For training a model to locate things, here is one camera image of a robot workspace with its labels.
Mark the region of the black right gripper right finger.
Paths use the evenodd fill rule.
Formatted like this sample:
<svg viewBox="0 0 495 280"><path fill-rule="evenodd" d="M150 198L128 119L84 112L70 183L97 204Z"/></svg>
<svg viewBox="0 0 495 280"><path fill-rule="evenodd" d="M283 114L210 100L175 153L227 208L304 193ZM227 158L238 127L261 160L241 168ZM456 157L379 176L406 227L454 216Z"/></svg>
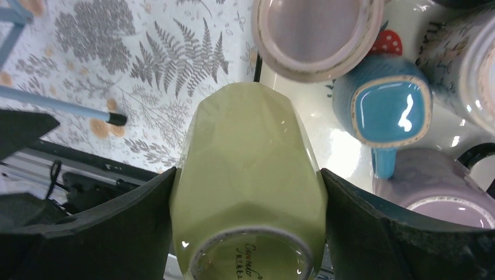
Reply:
<svg viewBox="0 0 495 280"><path fill-rule="evenodd" d="M493 279L494 230L434 219L322 169L337 279Z"/></svg>

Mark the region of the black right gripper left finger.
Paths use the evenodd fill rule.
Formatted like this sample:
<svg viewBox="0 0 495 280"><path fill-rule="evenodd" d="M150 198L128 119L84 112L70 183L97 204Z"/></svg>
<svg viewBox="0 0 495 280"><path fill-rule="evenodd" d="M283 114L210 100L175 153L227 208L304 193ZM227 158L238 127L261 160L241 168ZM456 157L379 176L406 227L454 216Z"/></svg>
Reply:
<svg viewBox="0 0 495 280"><path fill-rule="evenodd" d="M23 149L143 179L125 194L71 216L42 220L29 193L1 196L2 279L162 279L172 241L169 197L176 168L151 172L54 143L46 113L1 110L1 158Z"/></svg>

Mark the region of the green octagonal mug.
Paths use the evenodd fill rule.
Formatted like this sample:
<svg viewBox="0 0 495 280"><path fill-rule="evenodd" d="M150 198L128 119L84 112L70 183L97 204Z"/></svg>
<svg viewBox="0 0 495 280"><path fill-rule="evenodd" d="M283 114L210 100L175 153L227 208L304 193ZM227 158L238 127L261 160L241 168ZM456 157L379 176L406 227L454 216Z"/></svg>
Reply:
<svg viewBox="0 0 495 280"><path fill-rule="evenodd" d="M238 82L199 103L170 196L184 279L315 279L327 203L287 96Z"/></svg>

